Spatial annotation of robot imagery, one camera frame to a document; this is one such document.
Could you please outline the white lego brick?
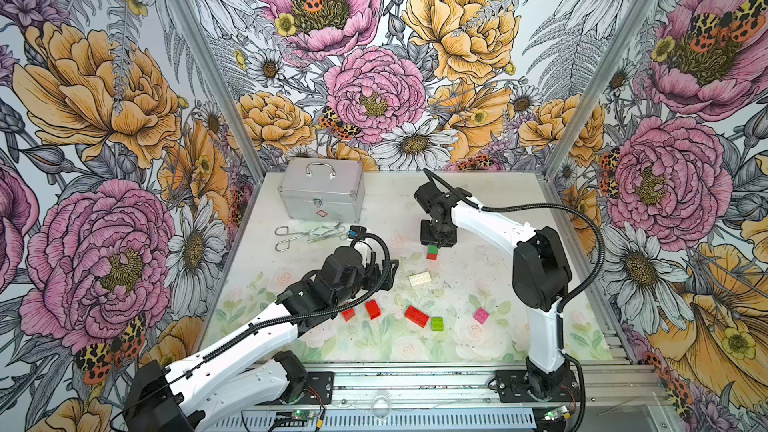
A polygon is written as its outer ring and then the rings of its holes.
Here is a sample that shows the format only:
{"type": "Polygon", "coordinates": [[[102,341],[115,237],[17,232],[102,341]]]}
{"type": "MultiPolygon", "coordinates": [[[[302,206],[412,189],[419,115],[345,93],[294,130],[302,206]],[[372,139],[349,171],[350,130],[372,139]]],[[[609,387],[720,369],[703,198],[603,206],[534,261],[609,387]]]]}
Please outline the white lego brick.
{"type": "Polygon", "coordinates": [[[418,287],[430,283],[432,278],[428,271],[424,271],[409,275],[408,280],[412,287],[418,287]]]}

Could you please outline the magenta lego brick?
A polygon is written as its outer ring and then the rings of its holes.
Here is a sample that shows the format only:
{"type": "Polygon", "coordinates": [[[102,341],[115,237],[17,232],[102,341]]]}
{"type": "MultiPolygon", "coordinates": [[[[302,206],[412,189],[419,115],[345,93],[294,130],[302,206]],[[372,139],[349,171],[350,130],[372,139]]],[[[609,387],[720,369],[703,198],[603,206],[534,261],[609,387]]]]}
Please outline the magenta lego brick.
{"type": "Polygon", "coordinates": [[[484,325],[486,321],[488,320],[490,314],[488,311],[486,311],[484,308],[479,307],[474,315],[473,318],[481,325],[484,325]]]}

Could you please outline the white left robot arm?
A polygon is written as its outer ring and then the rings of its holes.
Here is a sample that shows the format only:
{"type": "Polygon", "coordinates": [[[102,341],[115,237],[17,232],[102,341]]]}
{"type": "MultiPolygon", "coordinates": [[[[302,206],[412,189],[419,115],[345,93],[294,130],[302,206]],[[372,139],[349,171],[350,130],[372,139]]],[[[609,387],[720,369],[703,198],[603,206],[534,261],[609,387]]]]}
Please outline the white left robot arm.
{"type": "Polygon", "coordinates": [[[206,431],[250,406],[295,401],[308,373],[288,345],[390,288],[399,266],[378,235],[357,227],[348,236],[225,338],[166,366],[140,367],[118,417],[122,430],[206,431]]]}

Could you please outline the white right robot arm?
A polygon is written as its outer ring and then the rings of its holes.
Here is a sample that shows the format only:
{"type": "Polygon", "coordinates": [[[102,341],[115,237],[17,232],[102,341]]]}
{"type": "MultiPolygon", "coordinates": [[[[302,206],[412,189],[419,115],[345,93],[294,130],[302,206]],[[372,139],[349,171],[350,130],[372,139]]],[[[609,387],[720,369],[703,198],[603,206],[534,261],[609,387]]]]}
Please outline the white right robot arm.
{"type": "Polygon", "coordinates": [[[487,206],[462,188],[427,170],[428,182],[414,199],[428,217],[421,221],[420,241],[432,249],[449,248],[465,230],[485,240],[512,259],[512,288],[527,308],[530,344],[526,374],[515,386],[532,398],[550,400],[568,381],[569,364],[564,352],[562,309],[572,280],[567,256],[558,232],[536,228],[507,215],[533,209],[556,209],[551,203],[507,207],[487,206]]]}

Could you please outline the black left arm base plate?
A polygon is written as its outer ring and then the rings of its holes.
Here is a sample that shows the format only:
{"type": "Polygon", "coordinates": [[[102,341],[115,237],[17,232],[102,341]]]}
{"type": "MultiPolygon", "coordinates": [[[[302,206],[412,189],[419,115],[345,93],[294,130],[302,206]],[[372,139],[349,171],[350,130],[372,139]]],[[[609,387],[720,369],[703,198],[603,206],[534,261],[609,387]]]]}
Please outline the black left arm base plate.
{"type": "Polygon", "coordinates": [[[291,377],[279,401],[286,405],[330,405],[334,381],[331,371],[310,371],[291,377]]]}

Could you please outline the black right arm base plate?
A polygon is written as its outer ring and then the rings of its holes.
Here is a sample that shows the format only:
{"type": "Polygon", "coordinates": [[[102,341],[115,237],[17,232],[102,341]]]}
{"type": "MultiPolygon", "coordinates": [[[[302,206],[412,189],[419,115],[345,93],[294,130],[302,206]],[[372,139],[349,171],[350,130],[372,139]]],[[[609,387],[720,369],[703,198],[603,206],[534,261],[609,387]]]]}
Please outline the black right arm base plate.
{"type": "Polygon", "coordinates": [[[555,385],[549,385],[547,392],[534,392],[523,369],[501,369],[493,373],[488,388],[495,392],[501,403],[544,403],[563,402],[575,404],[581,400],[582,388],[573,371],[567,371],[565,378],[555,385]]]}

